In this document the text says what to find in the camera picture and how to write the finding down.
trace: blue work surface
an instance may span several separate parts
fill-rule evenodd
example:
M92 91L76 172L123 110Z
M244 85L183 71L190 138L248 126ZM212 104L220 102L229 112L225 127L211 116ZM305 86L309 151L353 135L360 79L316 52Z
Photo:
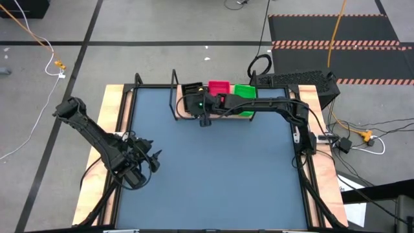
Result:
M143 189L122 190L117 228L307 228L292 133L280 115L201 128L198 120L175 121L168 99L169 89L137 91L132 130L154 140L151 153L162 149L161 166Z

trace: white paper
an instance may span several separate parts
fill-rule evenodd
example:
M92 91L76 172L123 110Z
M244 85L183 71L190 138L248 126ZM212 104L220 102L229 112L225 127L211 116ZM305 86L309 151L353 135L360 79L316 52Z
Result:
M345 177L338 175L339 177L341 177L341 179L343 179L343 181L345 181L346 183L348 183L349 185L351 185L354 188L365 188L364 186L357 184L349 179L346 179ZM340 186L340 190L341 192L344 191L349 191L352 190L351 187L347 186L346 184L344 184L342 181L340 181L338 179L339 182L339 186ZM347 219L348 221L357 224L360 227L364 227L365 224L365 211L367 209L367 203L358 203L358 204L347 204L345 205L345 213L347 214Z

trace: green block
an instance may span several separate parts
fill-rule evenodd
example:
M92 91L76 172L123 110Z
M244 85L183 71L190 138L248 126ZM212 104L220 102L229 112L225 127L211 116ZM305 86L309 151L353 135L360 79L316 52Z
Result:
M243 98L256 98L256 88L249 85L234 85L234 94L237 94ZM239 114L242 117L250 117L253 115L252 111L244 111Z

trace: gray floor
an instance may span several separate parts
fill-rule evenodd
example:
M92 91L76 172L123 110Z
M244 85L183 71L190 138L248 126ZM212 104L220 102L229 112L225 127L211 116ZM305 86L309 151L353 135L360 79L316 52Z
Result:
M383 0L400 41L414 41L414 2ZM335 14L342 0L276 0L269 14ZM31 29L49 40L82 41L96 0L53 0L43 20L30 20ZM240 11L224 8L222 0L105 0L96 23L93 41L257 41L266 1L254 0ZM349 0L349 14L377 14L373 0ZM265 40L269 40L268 27ZM0 19L0 41L30 41L13 21ZM44 66L49 53L41 47L0 47L0 65L13 70L0 77L0 154L19 146L30 133L47 95L56 81ZM71 73L79 47L56 47ZM182 82L210 79L246 83L246 67L257 47L88 47L72 95L82 98L88 114L98 118L107 84L129 83L139 72L146 83L166 83L176 69ZM265 64L257 64L260 70ZM50 105L32 140L17 153L0 161L0 232L13 232L32 185L54 119L51 114L61 101L69 77L60 80ZM340 85L342 94L335 113L344 120L365 124L413 117L413 86ZM393 129L399 122L384 126ZM351 137L360 142L358 136ZM344 159L374 184L412 178L414 133L386 135L384 155L352 151ZM79 194L79 180L90 146L73 129L62 126L26 230L69 227ZM337 162L337 168L345 168Z

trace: black floor mat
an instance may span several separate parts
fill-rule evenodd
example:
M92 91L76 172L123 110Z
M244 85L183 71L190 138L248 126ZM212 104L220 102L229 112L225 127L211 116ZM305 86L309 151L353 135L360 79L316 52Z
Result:
M292 49L275 46L272 51L274 70L294 72L325 68L327 48L313 46ZM331 70L338 78L338 83L413 84L414 77L404 55L407 50L406 47L334 47Z
M272 41L330 40L338 15L269 15ZM344 15L336 40L397 41L387 16Z

